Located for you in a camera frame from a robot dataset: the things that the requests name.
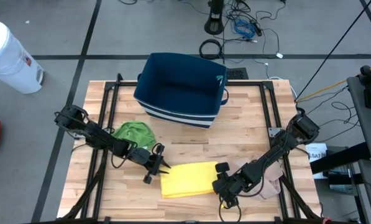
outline gray floor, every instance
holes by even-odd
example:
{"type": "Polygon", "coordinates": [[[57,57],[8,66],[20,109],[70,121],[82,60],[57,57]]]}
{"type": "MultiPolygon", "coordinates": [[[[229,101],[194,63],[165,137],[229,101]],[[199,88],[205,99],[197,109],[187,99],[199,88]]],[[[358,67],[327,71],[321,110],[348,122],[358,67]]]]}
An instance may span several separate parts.
{"type": "MultiPolygon", "coordinates": [[[[189,1],[200,11],[208,12],[207,0],[189,1]]],[[[279,0],[247,2],[253,15],[257,10],[273,12],[282,6],[279,0]]],[[[95,5],[95,0],[0,0],[0,21],[10,27],[32,55],[79,55],[95,5]]],[[[278,33],[280,53],[284,58],[259,61],[268,63],[269,76],[289,79],[299,93],[322,59],[286,59],[286,56],[318,54],[320,58],[323,57],[334,47],[362,8],[359,0],[289,0],[277,20],[260,22],[262,27],[278,33]]],[[[125,6],[116,0],[102,0],[87,54],[197,54],[200,43],[211,38],[203,30],[205,21],[205,15],[177,1],[139,1],[133,6],[125,6]]],[[[225,35],[227,39],[238,37],[229,29],[225,35]]],[[[276,38],[270,31],[266,31],[266,35],[265,53],[274,54],[276,38]]],[[[257,43],[226,44],[226,53],[261,54],[263,38],[255,39],[257,43]]],[[[211,52],[215,50],[211,46],[207,49],[211,52]]],[[[334,54],[348,59],[328,60],[303,95],[356,75],[363,65],[371,65],[371,59],[350,59],[357,54],[371,54],[371,22],[366,14],[362,15],[334,54]]],[[[0,82],[0,119],[4,127],[0,146],[0,223],[24,223],[32,218],[58,131],[53,123],[53,112],[60,110],[68,98],[78,60],[39,60],[39,63],[48,74],[43,88],[37,93],[20,95],[0,82]]],[[[85,60],[74,104],[83,104],[89,80],[113,80],[118,72],[126,80],[133,80],[141,72],[144,63],[145,60],[85,60]]],[[[246,67],[250,79],[266,78],[264,67],[250,59],[240,63],[227,61],[226,66],[246,67]]],[[[323,99],[300,103],[300,106],[309,111],[323,99]]],[[[332,101],[352,106],[346,91],[332,101]]],[[[310,117],[317,124],[323,124],[329,119],[346,119],[347,113],[325,103],[310,117]]],[[[327,124],[322,128],[318,140],[349,127],[350,124],[341,122],[327,124]]],[[[355,127],[326,143],[352,146],[363,140],[360,128],[355,127]]],[[[72,145],[73,140],[65,135],[42,220],[56,217],[72,145]]],[[[316,185],[325,216],[336,218],[355,210],[353,197],[329,190],[324,182],[317,182],[316,185]]],[[[357,213],[341,220],[354,217],[357,217],[357,213]]]]}

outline wooden table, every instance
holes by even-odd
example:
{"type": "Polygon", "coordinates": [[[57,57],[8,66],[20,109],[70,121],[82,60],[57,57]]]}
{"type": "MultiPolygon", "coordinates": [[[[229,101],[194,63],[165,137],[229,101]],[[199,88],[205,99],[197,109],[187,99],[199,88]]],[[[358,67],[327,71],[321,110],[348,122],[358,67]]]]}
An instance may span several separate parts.
{"type": "MultiPolygon", "coordinates": [[[[275,80],[273,84],[281,122],[285,126],[296,113],[290,84],[288,80],[275,80]]],[[[90,118],[95,121],[99,117],[104,86],[105,81],[90,81],[83,105],[90,118]]],[[[231,162],[245,157],[251,159],[268,150],[267,128],[258,87],[229,86],[227,88],[229,101],[221,107],[208,130],[150,117],[135,101],[134,89],[133,86],[119,88],[113,127],[118,128],[128,120],[145,122],[155,133],[157,141],[165,146],[165,160],[170,165],[203,161],[231,162]]],[[[272,124],[275,124],[268,91],[266,93],[272,124]]],[[[110,104],[108,100],[103,127],[107,125],[110,104]]],[[[75,146],[83,143],[82,140],[77,141],[75,146]]],[[[72,154],[58,217],[69,212],[83,193],[91,153],[91,148],[84,146],[72,154]]],[[[109,216],[112,220],[127,221],[219,221],[219,199],[216,194],[162,199],[159,176],[153,176],[152,183],[147,185],[142,181],[147,172],[144,167],[133,162],[125,162],[120,169],[115,169],[110,163],[111,156],[108,158],[99,220],[109,216]]],[[[321,207],[308,156],[293,150],[290,152],[289,160],[297,191],[319,215],[321,207]]],[[[120,161],[120,158],[114,158],[115,164],[119,164],[120,161]]],[[[287,191],[285,195],[289,216],[292,217],[290,195],[287,191]]],[[[242,221],[273,221],[275,216],[281,216],[278,197],[263,202],[253,198],[239,198],[239,201],[242,221]]],[[[93,210],[93,202],[94,194],[89,204],[89,217],[93,210]]],[[[235,221],[238,215],[236,208],[222,210],[225,220],[235,221]]]]}

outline beige cloth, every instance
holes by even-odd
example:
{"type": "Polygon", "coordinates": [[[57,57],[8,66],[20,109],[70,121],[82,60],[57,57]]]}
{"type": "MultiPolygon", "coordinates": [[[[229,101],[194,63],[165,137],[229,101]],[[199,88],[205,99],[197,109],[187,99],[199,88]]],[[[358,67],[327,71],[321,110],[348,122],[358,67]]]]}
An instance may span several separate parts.
{"type": "MultiPolygon", "coordinates": [[[[229,161],[229,175],[233,174],[239,168],[241,168],[245,163],[248,163],[254,159],[258,159],[261,155],[256,155],[254,158],[247,159],[236,159],[233,161],[229,161]]],[[[278,162],[274,162],[271,166],[269,166],[264,173],[264,186],[262,191],[254,197],[256,200],[265,200],[269,197],[279,194],[280,186],[279,186],[279,177],[283,175],[282,169],[280,168],[280,164],[278,162]]],[[[250,192],[242,192],[243,195],[252,195],[258,192],[261,188],[261,181],[257,186],[255,186],[250,192]]]]}

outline white container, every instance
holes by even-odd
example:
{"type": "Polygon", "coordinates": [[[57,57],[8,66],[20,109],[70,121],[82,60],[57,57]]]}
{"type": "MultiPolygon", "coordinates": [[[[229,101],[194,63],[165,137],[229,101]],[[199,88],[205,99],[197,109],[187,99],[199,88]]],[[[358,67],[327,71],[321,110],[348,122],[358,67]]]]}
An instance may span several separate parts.
{"type": "Polygon", "coordinates": [[[34,93],[41,89],[44,71],[0,22],[0,80],[21,93],[34,93]]]}

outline navy blue bin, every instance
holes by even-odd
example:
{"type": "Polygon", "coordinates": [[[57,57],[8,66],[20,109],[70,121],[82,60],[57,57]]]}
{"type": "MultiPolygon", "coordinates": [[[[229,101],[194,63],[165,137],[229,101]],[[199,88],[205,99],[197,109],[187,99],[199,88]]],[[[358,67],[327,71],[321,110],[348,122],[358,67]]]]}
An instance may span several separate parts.
{"type": "Polygon", "coordinates": [[[147,114],[209,128],[227,103],[222,100],[227,68],[183,54],[151,54],[139,77],[134,98],[147,114]]]}

